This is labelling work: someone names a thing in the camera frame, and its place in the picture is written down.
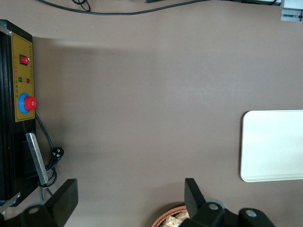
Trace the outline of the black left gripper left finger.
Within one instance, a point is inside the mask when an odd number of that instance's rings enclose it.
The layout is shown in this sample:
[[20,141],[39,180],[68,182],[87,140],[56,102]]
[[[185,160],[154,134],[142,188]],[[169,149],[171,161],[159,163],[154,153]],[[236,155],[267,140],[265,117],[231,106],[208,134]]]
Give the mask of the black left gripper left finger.
[[44,204],[36,204],[21,214],[22,227],[63,227],[78,205],[78,181],[68,179]]

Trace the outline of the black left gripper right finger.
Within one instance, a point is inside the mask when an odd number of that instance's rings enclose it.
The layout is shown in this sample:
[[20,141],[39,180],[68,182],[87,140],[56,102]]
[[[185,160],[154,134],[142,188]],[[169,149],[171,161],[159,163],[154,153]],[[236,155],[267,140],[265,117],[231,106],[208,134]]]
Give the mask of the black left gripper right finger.
[[184,202],[189,214],[182,227],[273,227],[274,223],[258,209],[242,208],[232,213],[216,201],[207,201],[193,178],[185,179]]

